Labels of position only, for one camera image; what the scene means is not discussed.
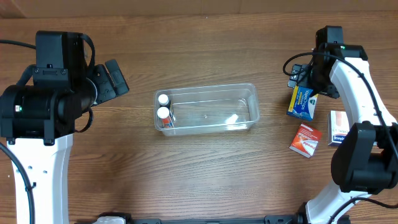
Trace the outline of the dark bottle white cap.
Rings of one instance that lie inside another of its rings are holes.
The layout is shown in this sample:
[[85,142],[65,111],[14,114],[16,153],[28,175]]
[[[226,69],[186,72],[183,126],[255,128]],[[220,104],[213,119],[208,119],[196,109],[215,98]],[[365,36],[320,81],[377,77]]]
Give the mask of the dark bottle white cap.
[[171,109],[172,107],[172,101],[170,97],[166,94],[161,94],[158,96],[158,102],[160,107],[166,107],[168,109]]

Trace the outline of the red orange medicine box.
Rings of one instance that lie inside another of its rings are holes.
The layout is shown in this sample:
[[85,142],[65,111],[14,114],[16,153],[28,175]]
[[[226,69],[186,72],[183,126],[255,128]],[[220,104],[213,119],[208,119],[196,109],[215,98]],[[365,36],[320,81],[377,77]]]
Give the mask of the red orange medicine box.
[[322,133],[319,130],[301,123],[289,149],[310,158],[313,156],[321,138]]

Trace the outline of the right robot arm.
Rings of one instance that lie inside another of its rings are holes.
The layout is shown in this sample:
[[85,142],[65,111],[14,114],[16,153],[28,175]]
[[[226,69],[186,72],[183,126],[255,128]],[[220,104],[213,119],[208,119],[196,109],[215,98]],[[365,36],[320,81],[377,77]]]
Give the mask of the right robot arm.
[[265,222],[349,223],[348,210],[397,185],[397,120],[384,106],[360,45],[346,45],[340,26],[317,31],[307,64],[294,64],[288,114],[311,120],[318,95],[340,98],[349,131],[331,160],[331,182],[295,215],[268,215]]

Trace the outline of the white bandage box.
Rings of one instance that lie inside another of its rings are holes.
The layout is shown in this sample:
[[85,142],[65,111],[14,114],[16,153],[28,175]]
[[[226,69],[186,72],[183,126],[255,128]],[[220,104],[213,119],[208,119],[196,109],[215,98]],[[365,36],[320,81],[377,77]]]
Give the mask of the white bandage box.
[[339,146],[349,132],[349,123],[344,111],[330,111],[328,116],[328,145]]

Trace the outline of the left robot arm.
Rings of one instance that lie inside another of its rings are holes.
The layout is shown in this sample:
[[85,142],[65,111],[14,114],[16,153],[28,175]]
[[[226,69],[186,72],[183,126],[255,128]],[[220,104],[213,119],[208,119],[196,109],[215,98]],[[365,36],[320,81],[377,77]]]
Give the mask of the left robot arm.
[[36,62],[1,95],[1,150],[14,171],[18,223],[68,223],[68,163],[75,121],[129,91],[115,60],[86,59],[91,38],[39,31]]

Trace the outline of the blue yellow VapoDrops box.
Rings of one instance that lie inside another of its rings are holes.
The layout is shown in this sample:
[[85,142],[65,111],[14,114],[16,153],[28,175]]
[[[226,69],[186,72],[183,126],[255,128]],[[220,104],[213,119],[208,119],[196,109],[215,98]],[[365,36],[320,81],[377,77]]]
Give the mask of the blue yellow VapoDrops box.
[[318,94],[312,96],[312,92],[312,89],[295,86],[287,115],[312,121],[318,99]]

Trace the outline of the orange bottle white cap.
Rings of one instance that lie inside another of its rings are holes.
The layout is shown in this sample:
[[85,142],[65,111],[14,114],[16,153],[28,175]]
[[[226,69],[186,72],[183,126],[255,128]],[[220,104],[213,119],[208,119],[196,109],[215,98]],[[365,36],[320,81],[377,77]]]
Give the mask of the orange bottle white cap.
[[161,120],[164,128],[173,128],[173,118],[170,110],[167,107],[160,107],[157,110],[157,117]]

